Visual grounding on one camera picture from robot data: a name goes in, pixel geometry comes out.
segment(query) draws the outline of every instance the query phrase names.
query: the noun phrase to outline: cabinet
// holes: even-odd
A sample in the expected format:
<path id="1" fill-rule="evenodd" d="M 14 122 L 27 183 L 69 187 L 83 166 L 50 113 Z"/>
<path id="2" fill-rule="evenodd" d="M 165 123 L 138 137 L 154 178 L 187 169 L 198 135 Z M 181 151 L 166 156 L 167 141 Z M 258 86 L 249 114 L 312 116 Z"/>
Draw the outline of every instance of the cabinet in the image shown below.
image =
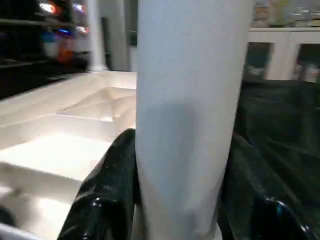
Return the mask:
<path id="1" fill-rule="evenodd" d="M 248 41 L 245 71 L 267 80 L 292 80 L 297 62 L 320 67 L 320 27 L 251 28 Z"/>

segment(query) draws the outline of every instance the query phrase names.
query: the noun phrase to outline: shiny black material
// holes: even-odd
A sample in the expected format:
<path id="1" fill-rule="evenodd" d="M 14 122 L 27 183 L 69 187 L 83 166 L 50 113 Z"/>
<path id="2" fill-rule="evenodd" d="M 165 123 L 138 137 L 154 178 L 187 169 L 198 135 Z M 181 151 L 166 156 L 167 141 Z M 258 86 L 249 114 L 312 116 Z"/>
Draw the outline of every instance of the shiny black material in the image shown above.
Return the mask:
<path id="1" fill-rule="evenodd" d="M 320 239 L 319 85 L 243 84 L 219 224 L 227 240 Z"/>
<path id="2" fill-rule="evenodd" d="M 138 190 L 135 130 L 124 131 L 83 181 L 59 240 L 130 240 Z"/>

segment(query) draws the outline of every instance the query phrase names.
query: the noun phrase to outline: glass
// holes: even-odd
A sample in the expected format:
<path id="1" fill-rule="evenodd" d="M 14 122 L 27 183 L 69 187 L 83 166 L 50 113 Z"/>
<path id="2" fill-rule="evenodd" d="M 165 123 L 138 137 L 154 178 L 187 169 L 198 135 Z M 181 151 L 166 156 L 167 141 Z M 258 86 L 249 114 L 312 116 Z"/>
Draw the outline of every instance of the glass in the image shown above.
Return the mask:
<path id="1" fill-rule="evenodd" d="M 302 44 L 293 73 L 294 80 L 320 82 L 320 44 Z"/>
<path id="2" fill-rule="evenodd" d="M 243 77 L 244 79 L 263 79 L 273 43 L 250 42 L 246 54 Z"/>

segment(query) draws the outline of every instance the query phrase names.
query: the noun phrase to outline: glass cabinet door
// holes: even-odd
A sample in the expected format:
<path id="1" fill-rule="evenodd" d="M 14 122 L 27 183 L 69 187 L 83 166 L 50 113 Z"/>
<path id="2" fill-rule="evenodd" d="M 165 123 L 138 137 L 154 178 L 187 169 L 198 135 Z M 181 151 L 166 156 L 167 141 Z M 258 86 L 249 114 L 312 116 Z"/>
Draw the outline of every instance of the glass cabinet door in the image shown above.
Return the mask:
<path id="1" fill-rule="evenodd" d="M 244 79 L 264 79 L 273 43 L 249 42 L 244 62 Z"/>
<path id="2" fill-rule="evenodd" d="M 245 79 L 280 80 L 290 33 L 252 28 L 244 64 Z"/>
<path id="3" fill-rule="evenodd" d="M 308 28 L 290 33 L 286 61 L 281 78 L 319 82 L 320 72 L 320 31 Z"/>

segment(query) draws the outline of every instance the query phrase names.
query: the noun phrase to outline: white cylinder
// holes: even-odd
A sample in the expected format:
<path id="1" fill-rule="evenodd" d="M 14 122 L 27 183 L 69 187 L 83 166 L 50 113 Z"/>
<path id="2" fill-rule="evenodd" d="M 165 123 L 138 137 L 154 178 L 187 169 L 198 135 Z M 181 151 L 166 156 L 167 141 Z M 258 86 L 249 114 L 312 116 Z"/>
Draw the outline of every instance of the white cylinder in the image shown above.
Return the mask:
<path id="1" fill-rule="evenodd" d="M 136 152 L 149 240 L 212 240 L 253 0 L 140 0 Z"/>
<path id="2" fill-rule="evenodd" d="M 92 72 L 107 70 L 98 0 L 86 0 L 89 26 L 89 66 Z"/>

